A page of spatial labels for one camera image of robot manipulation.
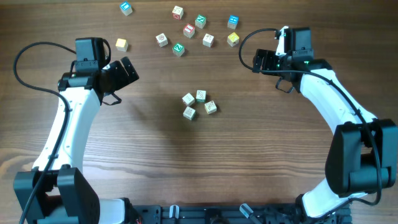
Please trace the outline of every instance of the blue cube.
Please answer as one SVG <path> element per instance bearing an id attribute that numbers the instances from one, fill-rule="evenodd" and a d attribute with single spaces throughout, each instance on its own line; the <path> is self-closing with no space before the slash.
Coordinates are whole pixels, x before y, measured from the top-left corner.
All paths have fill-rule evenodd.
<path id="1" fill-rule="evenodd" d="M 128 2 L 124 2 L 120 4 L 120 10 L 124 13 L 124 15 L 128 16 L 132 13 L 131 5 Z"/>
<path id="2" fill-rule="evenodd" d="M 228 27 L 231 29 L 235 29 L 239 21 L 238 16 L 230 15 L 228 20 Z"/>

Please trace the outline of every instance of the tabletop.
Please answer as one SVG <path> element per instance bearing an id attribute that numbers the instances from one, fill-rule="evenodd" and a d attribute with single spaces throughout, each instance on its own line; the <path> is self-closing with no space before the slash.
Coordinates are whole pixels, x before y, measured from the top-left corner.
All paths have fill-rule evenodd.
<path id="1" fill-rule="evenodd" d="M 252 73 L 238 59 L 241 40 L 257 29 L 310 27 L 315 58 L 333 66 L 342 85 L 378 118 L 398 122 L 398 17 L 394 1 L 3 1 L 0 6 L 0 223 L 21 215 L 12 189 L 15 174 L 30 170 L 52 126 L 58 99 L 20 85 L 13 60 L 24 46 L 50 41 L 75 48 L 75 39 L 102 37 L 112 60 L 128 56 L 140 79 L 118 91 L 120 105 L 101 106 L 88 137 L 83 173 L 100 198 L 128 197 L 134 205 L 240 205 L 293 202 L 325 178 L 332 133 L 301 94 L 275 89 L 276 77 Z M 174 19 L 174 6 L 183 8 Z M 186 24 L 198 14 L 206 26 L 189 39 Z M 235 30 L 230 15 L 239 17 Z M 164 33 L 169 44 L 159 47 Z M 215 37 L 212 48 L 202 44 Z M 116 49 L 126 39 L 127 52 Z M 177 57 L 177 42 L 185 53 Z M 275 50 L 273 32 L 253 36 L 243 48 Z M 21 57 L 18 71 L 32 85 L 53 90 L 75 56 L 38 46 Z M 182 97 L 206 90 L 218 111 L 183 117 Z M 398 187 L 379 205 L 354 203 L 354 223 L 397 223 Z"/>

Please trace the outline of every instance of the wood grain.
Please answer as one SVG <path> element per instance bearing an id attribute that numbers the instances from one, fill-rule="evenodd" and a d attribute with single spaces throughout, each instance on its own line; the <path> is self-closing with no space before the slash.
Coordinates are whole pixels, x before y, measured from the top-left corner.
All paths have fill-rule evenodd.
<path id="1" fill-rule="evenodd" d="M 310 26 L 316 57 L 332 64 L 366 109 L 398 121 L 395 1 L 134 1 L 127 17 L 116 1 L 51 2 L 57 4 L 0 6 L 0 223 L 19 219 L 13 178 L 32 167 L 56 112 L 56 97 L 13 77 L 15 55 L 32 42 L 73 48 L 76 38 L 103 37 L 113 60 L 128 56 L 141 77 L 119 91 L 121 105 L 102 106 L 91 127 L 83 173 L 103 198 L 160 205 L 293 202 L 324 178 L 329 127 L 302 95 L 277 91 L 275 77 L 240 64 L 238 48 L 226 42 L 233 32 L 226 27 L 230 14 L 239 16 L 241 39 L 265 27 Z M 184 8 L 181 21 L 171 16 L 176 4 Z M 197 14 L 207 17 L 206 27 L 188 39 L 182 29 Z M 163 32 L 169 45 L 160 48 L 155 36 Z M 215 37 L 211 49 L 201 42 L 206 33 Z M 276 48 L 272 35 L 247 42 L 247 63 L 257 48 Z M 126 53 L 114 47 L 117 38 L 129 42 Z M 181 58 L 172 53 L 177 42 L 186 47 Z M 56 90 L 74 58 L 35 47 L 18 69 L 27 83 Z M 189 121 L 181 97 L 196 90 L 206 90 L 219 110 L 208 116 L 195 105 L 198 119 Z M 376 207 L 355 203 L 354 222 L 398 223 L 397 197 L 394 186 Z"/>

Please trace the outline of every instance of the white cube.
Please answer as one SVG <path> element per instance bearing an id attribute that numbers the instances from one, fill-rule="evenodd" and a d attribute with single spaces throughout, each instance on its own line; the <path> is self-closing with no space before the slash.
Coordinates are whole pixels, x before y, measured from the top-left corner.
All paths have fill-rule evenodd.
<path id="1" fill-rule="evenodd" d="M 160 47 L 166 46 L 168 44 L 167 37 L 164 34 L 159 34 L 156 36 L 156 41 Z"/>
<path id="2" fill-rule="evenodd" d="M 199 14 L 197 19 L 195 20 L 195 26 L 203 29 L 205 25 L 206 25 L 206 17 Z"/>
<path id="3" fill-rule="evenodd" d="M 197 91 L 197 102 L 204 103 L 206 101 L 206 91 L 198 90 Z"/>
<path id="4" fill-rule="evenodd" d="M 205 109 L 208 114 L 214 113 L 217 111 L 217 106 L 214 101 L 210 101 L 208 103 L 205 103 Z"/>
<path id="5" fill-rule="evenodd" d="M 228 28 L 231 29 L 236 29 L 236 26 L 238 25 L 239 17 L 230 15 L 229 20 L 228 20 Z"/>
<path id="6" fill-rule="evenodd" d="M 187 93 L 187 94 L 182 98 L 182 102 L 183 102 L 186 106 L 191 106 L 191 105 L 195 102 L 195 99 L 194 99 L 194 97 L 191 95 L 191 93 Z"/>
<path id="7" fill-rule="evenodd" d="M 182 15 L 184 15 L 184 9 L 179 6 L 174 6 L 172 14 L 174 19 L 181 20 Z"/>
<path id="8" fill-rule="evenodd" d="M 230 34 L 227 38 L 227 43 L 229 43 L 229 45 L 231 47 L 235 46 L 236 44 L 239 43 L 239 36 L 237 34 L 235 34 L 235 32 L 233 32 L 232 34 Z"/>
<path id="9" fill-rule="evenodd" d="M 192 120 L 193 117 L 195 117 L 195 113 L 196 113 L 195 109 L 193 109 L 193 108 L 191 108 L 191 107 L 188 106 L 188 107 L 185 109 L 183 115 L 184 115 L 184 117 L 186 117 L 186 118 Z"/>
<path id="10" fill-rule="evenodd" d="M 128 2 L 120 4 L 120 10 L 122 10 L 125 16 L 128 16 L 130 13 L 132 13 L 131 5 Z"/>
<path id="11" fill-rule="evenodd" d="M 193 25 L 191 25 L 191 24 L 187 24 L 184 27 L 183 33 L 188 38 L 191 38 L 195 34 L 195 27 Z"/>
<path id="12" fill-rule="evenodd" d="M 127 43 L 126 40 L 118 39 L 118 41 L 116 41 L 116 48 L 118 50 L 126 52 L 128 47 L 129 47 L 129 44 Z"/>
<path id="13" fill-rule="evenodd" d="M 180 44 L 180 43 L 176 43 L 173 47 L 173 54 L 181 57 L 185 52 L 185 47 L 184 45 Z"/>
<path id="14" fill-rule="evenodd" d="M 205 37 L 203 38 L 203 45 L 207 47 L 211 47 L 214 42 L 214 36 L 210 34 L 206 34 Z"/>

